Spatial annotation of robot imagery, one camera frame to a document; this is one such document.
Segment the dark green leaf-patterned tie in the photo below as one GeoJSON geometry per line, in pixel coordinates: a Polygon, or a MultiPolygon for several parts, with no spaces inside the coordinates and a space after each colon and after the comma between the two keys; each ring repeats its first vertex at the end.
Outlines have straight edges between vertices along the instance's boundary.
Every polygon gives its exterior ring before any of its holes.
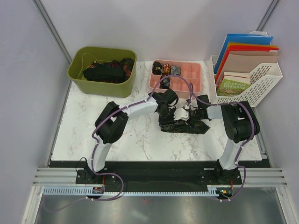
{"type": "Polygon", "coordinates": [[[160,129],[162,132],[167,133],[205,134],[210,129],[210,127],[201,120],[177,120],[169,124],[160,124],[160,129]]]}

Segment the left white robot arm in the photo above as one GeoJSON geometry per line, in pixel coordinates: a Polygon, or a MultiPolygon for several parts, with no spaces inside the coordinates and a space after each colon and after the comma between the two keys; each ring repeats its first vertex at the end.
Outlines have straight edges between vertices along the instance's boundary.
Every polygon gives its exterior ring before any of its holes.
{"type": "Polygon", "coordinates": [[[102,180],[102,169],[108,152],[113,143],[118,141],[124,133],[127,122],[131,119],[157,112],[160,116],[170,113],[169,106],[178,102],[177,94],[168,89],[164,93],[152,92],[148,97],[128,104],[119,105],[109,102],[95,122],[92,138],[96,143],[90,158],[87,161],[89,170],[86,178],[91,183],[102,180]]]}

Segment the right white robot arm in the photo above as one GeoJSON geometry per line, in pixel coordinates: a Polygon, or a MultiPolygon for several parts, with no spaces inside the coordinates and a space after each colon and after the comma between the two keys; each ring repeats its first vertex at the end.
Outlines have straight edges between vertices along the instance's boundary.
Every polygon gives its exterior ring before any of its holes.
{"type": "Polygon", "coordinates": [[[221,157],[214,169],[218,183],[226,183],[231,173],[240,167],[244,146],[260,132],[260,125],[248,101],[212,104],[208,95],[195,96],[208,119],[222,119],[228,137],[221,157]]]}

